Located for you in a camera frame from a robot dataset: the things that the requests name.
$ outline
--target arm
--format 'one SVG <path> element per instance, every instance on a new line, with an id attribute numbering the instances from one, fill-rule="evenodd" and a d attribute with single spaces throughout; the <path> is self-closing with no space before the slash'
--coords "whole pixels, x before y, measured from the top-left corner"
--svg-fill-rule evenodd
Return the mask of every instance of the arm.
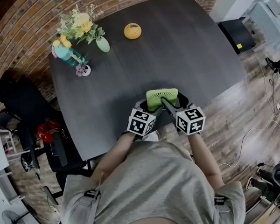
<path id="1" fill-rule="evenodd" d="M 220 168 L 199 134 L 188 136 L 196 165 L 202 170 L 214 190 L 224 186 Z"/>
<path id="2" fill-rule="evenodd" d="M 107 177 L 118 167 L 119 164 L 123 162 L 126 158 L 126 154 L 130 149 L 130 146 L 135 138 L 134 133 L 125 133 L 123 134 L 117 141 L 116 145 L 113 146 L 102 158 L 99 162 L 93 174 L 91 175 L 91 179 L 95 183 L 99 183 L 99 180 L 102 176 L 102 181 L 107 179 Z"/>

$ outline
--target small vase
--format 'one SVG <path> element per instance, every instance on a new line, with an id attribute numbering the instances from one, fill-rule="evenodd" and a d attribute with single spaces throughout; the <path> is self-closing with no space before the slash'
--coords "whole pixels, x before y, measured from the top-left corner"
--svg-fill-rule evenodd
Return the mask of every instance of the small vase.
<path id="1" fill-rule="evenodd" d="M 100 40 L 95 40 L 98 48 L 100 48 L 103 52 L 108 52 L 110 50 L 109 42 L 103 37 L 100 37 Z"/>
<path id="2" fill-rule="evenodd" d="M 91 68 L 89 65 L 85 65 L 86 66 L 86 69 L 84 71 L 84 73 L 82 74 L 82 76 L 86 77 L 88 76 L 90 73 L 91 73 Z"/>

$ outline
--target black clip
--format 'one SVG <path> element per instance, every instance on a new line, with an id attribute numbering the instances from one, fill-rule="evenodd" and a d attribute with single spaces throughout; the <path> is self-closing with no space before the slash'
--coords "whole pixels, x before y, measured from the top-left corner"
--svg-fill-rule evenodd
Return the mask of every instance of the black clip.
<path id="1" fill-rule="evenodd" d="M 91 189 L 84 193 L 84 196 L 96 198 L 98 196 L 99 190 Z"/>
<path id="2" fill-rule="evenodd" d="M 226 197 L 224 196 L 216 196 L 215 197 L 215 206 L 216 205 L 224 205 Z"/>

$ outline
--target fan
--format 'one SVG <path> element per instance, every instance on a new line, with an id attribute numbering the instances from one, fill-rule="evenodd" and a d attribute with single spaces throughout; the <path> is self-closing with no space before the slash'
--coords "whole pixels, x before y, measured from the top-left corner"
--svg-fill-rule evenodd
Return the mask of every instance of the fan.
<path id="1" fill-rule="evenodd" d="M 171 104 L 175 105 L 178 95 L 177 89 L 159 89 L 146 92 L 147 107 L 149 111 L 154 111 L 162 105 L 161 98 L 167 99 Z"/>
<path id="2" fill-rule="evenodd" d="M 26 208 L 28 212 L 23 214 L 22 216 L 19 216 L 13 211 L 4 211 L 2 212 L 2 219 L 5 224 L 25 224 L 22 218 L 26 216 L 27 214 L 31 213 L 32 216 L 36 216 L 36 211 L 29 205 L 26 205 Z"/>

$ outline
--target wooden floor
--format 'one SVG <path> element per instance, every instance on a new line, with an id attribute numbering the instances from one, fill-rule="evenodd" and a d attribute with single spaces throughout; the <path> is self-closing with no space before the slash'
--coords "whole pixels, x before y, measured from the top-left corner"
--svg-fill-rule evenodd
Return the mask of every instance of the wooden floor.
<path id="1" fill-rule="evenodd" d="M 274 56 L 266 46 L 260 46 L 256 56 L 266 76 L 266 87 L 269 100 L 272 101 L 273 87 L 269 84 L 272 70 L 266 65 L 265 57 L 270 56 L 273 60 L 280 59 L 280 51 Z M 246 79 L 231 87 L 210 101 L 203 111 L 207 117 L 206 125 L 202 133 L 205 143 L 210 147 L 218 163 L 234 165 L 240 154 L 243 136 L 251 128 L 265 128 L 269 120 L 278 120 L 272 112 L 267 101 L 264 79 L 256 57 L 252 51 L 239 55 L 242 60 L 247 76 Z M 280 103 L 280 76 L 274 76 L 274 101 Z M 162 140 L 171 141 L 177 145 L 189 148 L 186 136 L 178 136 L 173 125 L 168 125 L 159 130 Z M 267 131 L 252 130 L 245 138 L 239 164 L 235 168 L 226 165 L 220 166 L 225 182 L 250 165 L 254 167 L 264 162 L 275 165 L 280 161 L 280 129 L 271 122 Z M 40 183 L 33 170 L 25 173 L 19 163 L 13 163 L 10 168 L 14 172 L 13 179 L 18 191 L 26 195 L 25 201 L 35 208 L 39 219 L 43 224 L 56 224 L 59 219 L 47 203 L 45 194 L 41 191 L 41 185 L 47 185 L 52 192 L 59 190 L 54 173 L 50 170 L 46 156 L 40 157 L 41 181 Z M 243 188 L 249 176 L 256 177 L 257 168 L 236 176 L 233 180 L 241 181 Z M 255 203 L 260 193 L 255 189 L 244 190 L 246 207 Z"/>

